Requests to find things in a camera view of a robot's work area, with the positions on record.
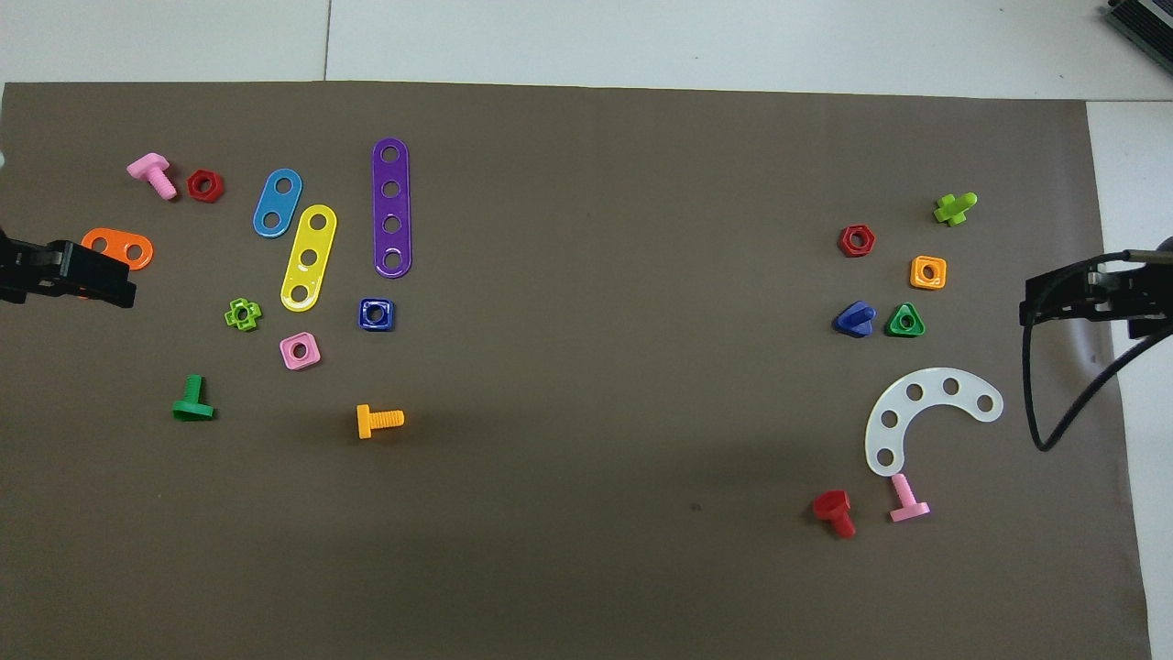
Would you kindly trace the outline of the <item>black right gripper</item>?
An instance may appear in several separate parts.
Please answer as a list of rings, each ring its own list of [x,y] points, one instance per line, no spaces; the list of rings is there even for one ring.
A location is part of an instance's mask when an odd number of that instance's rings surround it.
[[[1106,309],[1114,319],[1123,319],[1131,339],[1140,341],[1169,329],[1172,305],[1172,238],[1165,238],[1155,249],[1126,249],[1119,260],[1134,263],[1132,268],[1108,274]],[[1021,326],[1042,325],[1053,319],[1089,319],[1101,321],[1105,292],[1098,277],[1098,260],[1082,260],[1072,266],[1055,268],[1031,277],[1024,283],[1021,301]]]

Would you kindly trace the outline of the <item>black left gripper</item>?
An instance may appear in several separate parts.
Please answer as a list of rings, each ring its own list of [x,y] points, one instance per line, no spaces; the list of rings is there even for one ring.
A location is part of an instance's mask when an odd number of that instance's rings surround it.
[[[23,304],[28,295],[72,295],[130,309],[136,284],[126,261],[75,241],[49,246],[16,241],[1,230],[1,301]]]

